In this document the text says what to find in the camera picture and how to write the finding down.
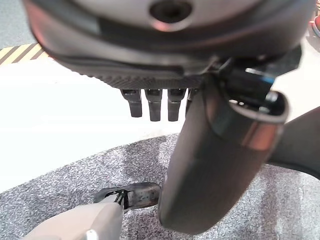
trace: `floor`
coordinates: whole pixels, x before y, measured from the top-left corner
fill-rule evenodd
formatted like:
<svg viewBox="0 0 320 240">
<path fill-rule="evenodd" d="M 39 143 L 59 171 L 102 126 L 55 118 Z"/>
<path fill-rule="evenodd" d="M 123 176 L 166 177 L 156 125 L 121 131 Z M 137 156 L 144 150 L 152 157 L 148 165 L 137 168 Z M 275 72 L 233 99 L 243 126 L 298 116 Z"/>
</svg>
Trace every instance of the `floor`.
<svg viewBox="0 0 320 240">
<path fill-rule="evenodd" d="M 20 1 L 0 1 L 0 36 L 0 49 L 35 41 Z M 289 120 L 320 106 L 320 48 L 315 43 L 307 33 L 300 68 L 274 85 L 289 99 Z M 102 151 L 180 131 L 183 117 L 169 123 L 164 108 L 162 121 L 150 122 L 145 98 L 143 103 L 143 118 L 133 119 L 119 90 L 49 58 L 0 67 L 0 193 Z M 278 178 L 293 174 L 286 173 Z M 306 186 L 304 194 L 319 191 L 310 177 L 300 183 Z"/>
</svg>

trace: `gray floor mat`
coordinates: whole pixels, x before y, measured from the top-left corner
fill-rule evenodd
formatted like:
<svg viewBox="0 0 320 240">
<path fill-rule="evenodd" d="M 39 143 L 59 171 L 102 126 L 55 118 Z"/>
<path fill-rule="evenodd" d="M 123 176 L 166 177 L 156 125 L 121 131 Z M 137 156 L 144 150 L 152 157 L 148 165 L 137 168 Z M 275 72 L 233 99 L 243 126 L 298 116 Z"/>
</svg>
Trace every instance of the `gray floor mat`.
<svg viewBox="0 0 320 240">
<path fill-rule="evenodd" d="M 174 134 L 120 146 L 1 193 L 0 239 L 18 240 L 45 219 L 91 203 L 101 188 L 143 181 L 160 184 L 176 139 Z M 241 201 L 210 231 L 188 236 L 165 230 L 152 207 L 125 214 L 121 239 L 319 240 L 319 199 L 320 183 L 315 178 L 266 166 Z"/>
<path fill-rule="evenodd" d="M 0 49 L 35 42 L 22 0 L 0 0 Z"/>
</svg>

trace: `hazard tape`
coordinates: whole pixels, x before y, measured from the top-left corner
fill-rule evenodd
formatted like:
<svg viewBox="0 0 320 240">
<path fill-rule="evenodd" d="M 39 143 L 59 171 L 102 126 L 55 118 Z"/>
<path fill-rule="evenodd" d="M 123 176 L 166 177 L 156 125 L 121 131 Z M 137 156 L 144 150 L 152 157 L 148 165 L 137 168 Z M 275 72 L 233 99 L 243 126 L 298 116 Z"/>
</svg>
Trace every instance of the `hazard tape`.
<svg viewBox="0 0 320 240">
<path fill-rule="evenodd" d="M 0 66 L 48 57 L 38 43 L 6 47 L 0 49 Z"/>
</svg>

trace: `person's leg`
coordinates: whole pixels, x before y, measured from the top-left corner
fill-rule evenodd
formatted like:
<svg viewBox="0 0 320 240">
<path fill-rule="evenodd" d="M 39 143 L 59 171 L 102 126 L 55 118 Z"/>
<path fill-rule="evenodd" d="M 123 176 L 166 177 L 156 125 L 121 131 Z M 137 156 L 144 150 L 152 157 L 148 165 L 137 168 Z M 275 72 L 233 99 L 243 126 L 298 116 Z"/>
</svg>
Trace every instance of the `person's leg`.
<svg viewBox="0 0 320 240">
<path fill-rule="evenodd" d="M 23 240 L 119 240 L 124 210 L 156 205 L 159 193 L 160 187 L 148 182 L 104 188 L 95 197 L 97 203 L 54 216 Z"/>
</svg>

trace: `black plastic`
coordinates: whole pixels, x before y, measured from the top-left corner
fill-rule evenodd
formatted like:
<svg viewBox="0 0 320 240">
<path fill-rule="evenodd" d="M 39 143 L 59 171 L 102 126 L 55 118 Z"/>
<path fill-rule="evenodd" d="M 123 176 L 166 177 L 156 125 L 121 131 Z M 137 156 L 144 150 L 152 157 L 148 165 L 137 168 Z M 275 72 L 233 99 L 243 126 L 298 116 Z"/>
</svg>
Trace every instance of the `black plastic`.
<svg viewBox="0 0 320 240">
<path fill-rule="evenodd" d="M 229 103 L 217 83 L 192 101 L 171 156 L 159 201 L 165 228 L 202 233 L 233 207 L 270 156 L 288 116 L 257 113 Z"/>
<path fill-rule="evenodd" d="M 124 193 L 124 209 L 141 209 L 154 206 L 158 203 L 160 186 L 153 182 L 138 182 L 121 187 L 101 189 L 95 196 L 94 202 L 99 203 L 109 195 Z"/>
<path fill-rule="evenodd" d="M 268 164 L 320 180 L 320 107 L 290 121 Z"/>
<path fill-rule="evenodd" d="M 71 1 L 24 3 L 51 56 L 120 89 L 198 88 L 195 77 L 184 75 L 201 73 L 213 56 L 283 54 L 299 44 L 314 8 L 314 0 L 265 0 L 220 24 L 158 32 L 100 19 Z"/>
<path fill-rule="evenodd" d="M 145 97 L 149 103 L 150 121 L 158 122 L 161 120 L 161 100 L 162 90 L 160 89 L 146 89 Z"/>
<path fill-rule="evenodd" d="M 186 19 L 192 12 L 192 6 L 182 0 L 162 0 L 153 4 L 150 14 L 160 22 L 167 24 L 178 23 Z"/>
<path fill-rule="evenodd" d="M 168 89 L 168 120 L 175 122 L 179 119 L 181 101 L 185 98 L 186 89 Z"/>
<path fill-rule="evenodd" d="M 142 101 L 140 90 L 121 90 L 121 94 L 125 100 L 128 101 L 131 117 L 140 118 L 142 117 Z"/>
</svg>

